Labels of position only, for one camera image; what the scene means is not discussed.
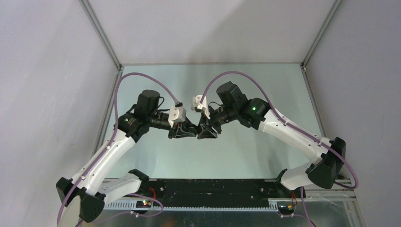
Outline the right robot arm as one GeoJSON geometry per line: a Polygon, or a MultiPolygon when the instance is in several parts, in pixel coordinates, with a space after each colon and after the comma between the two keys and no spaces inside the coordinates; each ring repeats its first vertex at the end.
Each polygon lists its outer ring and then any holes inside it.
{"type": "Polygon", "coordinates": [[[308,158],[308,163],[292,169],[284,169],[276,178],[275,192],[286,198],[299,187],[315,184],[324,189],[331,189],[343,166],[341,157],[345,157],[346,143],[339,137],[330,140],[316,136],[314,139],[298,131],[299,126],[289,119],[280,120],[282,115],[268,102],[260,99],[248,99],[240,88],[227,82],[217,89],[222,105],[213,109],[206,98],[197,95],[192,99],[192,109],[201,113],[198,139],[214,139],[221,133],[221,126],[232,121],[239,121],[247,128],[273,135],[281,141],[301,151],[308,158]]]}

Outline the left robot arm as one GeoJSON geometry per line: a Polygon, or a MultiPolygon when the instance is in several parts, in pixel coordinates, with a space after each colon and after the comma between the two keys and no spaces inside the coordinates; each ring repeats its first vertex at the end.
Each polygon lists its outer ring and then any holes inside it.
{"type": "Polygon", "coordinates": [[[67,214],[59,218],[60,227],[74,227],[83,221],[94,221],[110,202],[127,194],[144,197],[149,192],[148,176],[130,170],[124,177],[103,183],[117,161],[131,149],[150,128],[168,131],[168,137],[196,137],[200,132],[186,116],[182,105],[172,106],[169,113],[159,110],[160,94],[143,90],[134,104],[121,115],[105,144],[72,178],[60,178],[56,189],[67,214]]]}

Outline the black charging case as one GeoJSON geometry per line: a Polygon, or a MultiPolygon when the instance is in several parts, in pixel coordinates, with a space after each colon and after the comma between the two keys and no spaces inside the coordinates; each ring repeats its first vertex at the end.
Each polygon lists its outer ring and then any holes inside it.
{"type": "Polygon", "coordinates": [[[199,125],[192,125],[190,129],[195,134],[195,136],[198,136],[200,133],[203,132],[202,127],[200,127],[199,125]]]}

